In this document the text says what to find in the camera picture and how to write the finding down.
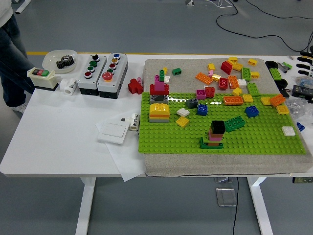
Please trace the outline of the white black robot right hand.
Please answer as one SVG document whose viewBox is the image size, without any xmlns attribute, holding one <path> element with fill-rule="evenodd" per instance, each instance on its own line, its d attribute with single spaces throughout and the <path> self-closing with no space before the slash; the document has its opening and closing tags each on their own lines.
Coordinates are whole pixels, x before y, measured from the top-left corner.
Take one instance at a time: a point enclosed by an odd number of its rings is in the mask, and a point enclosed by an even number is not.
<svg viewBox="0 0 313 235">
<path fill-rule="evenodd" d="M 296 64 L 300 70 L 298 71 L 299 74 L 306 75 L 308 77 L 313 77 L 313 46 L 310 46 L 310 51 L 301 51 L 300 57 L 297 57 L 297 60 L 302 62 Z"/>
</svg>

